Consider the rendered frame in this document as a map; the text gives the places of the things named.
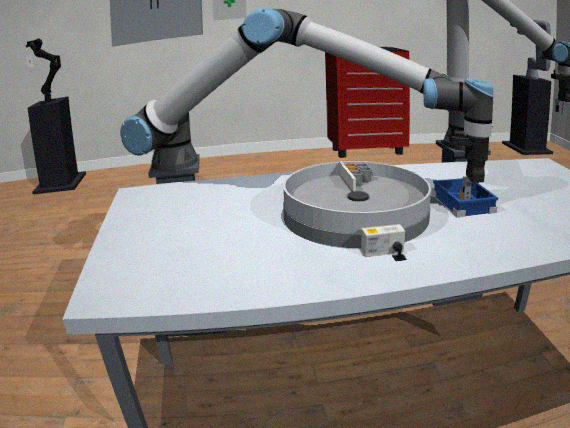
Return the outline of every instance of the table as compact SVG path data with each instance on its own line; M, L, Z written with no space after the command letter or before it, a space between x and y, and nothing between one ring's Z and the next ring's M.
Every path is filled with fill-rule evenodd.
M460 178L464 163L403 165ZM444 304L570 273L570 171L550 159L488 161L497 213L454 217L431 205L406 261L315 244L282 223L288 175L120 189L66 313L68 334L95 334L129 428L146 427L121 335L168 337Z

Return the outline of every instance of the round gray bowl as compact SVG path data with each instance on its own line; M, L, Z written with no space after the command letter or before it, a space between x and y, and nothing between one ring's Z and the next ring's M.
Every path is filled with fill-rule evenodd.
M392 165L366 163L372 181L359 190L366 201L351 201L350 189L338 174L338 162L314 165L291 175L285 183L283 221L295 234L325 245L359 248L364 227L400 224L406 241L429 224L429 183L419 175Z

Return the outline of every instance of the blue plastic container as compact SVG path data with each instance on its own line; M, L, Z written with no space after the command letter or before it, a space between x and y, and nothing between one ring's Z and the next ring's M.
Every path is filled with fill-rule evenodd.
M433 180L436 198L450 211L465 211L465 215L488 214L491 208L497 206L497 198L485 189L480 183L473 183L471 199L462 201L459 192L463 187L463 179Z

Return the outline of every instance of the table leg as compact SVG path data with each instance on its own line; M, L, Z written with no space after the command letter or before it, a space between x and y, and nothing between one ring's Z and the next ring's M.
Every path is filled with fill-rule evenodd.
M168 343L168 336L156 335L156 347L160 354L160 361L165 366L172 364L172 352L170 351L170 343Z
M119 336L96 334L95 337L127 426L129 428L148 428L125 361Z
M524 312L526 309L526 302L528 301L528 295L530 294L531 282L519 285L519 291L517 293L517 300L515 300L515 309L518 312Z

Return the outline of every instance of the red tool cabinet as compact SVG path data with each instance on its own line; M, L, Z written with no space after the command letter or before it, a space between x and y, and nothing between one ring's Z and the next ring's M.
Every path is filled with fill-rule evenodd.
M384 48L409 59L403 49ZM339 157L347 149L410 145L410 88L352 62L325 54L328 138Z

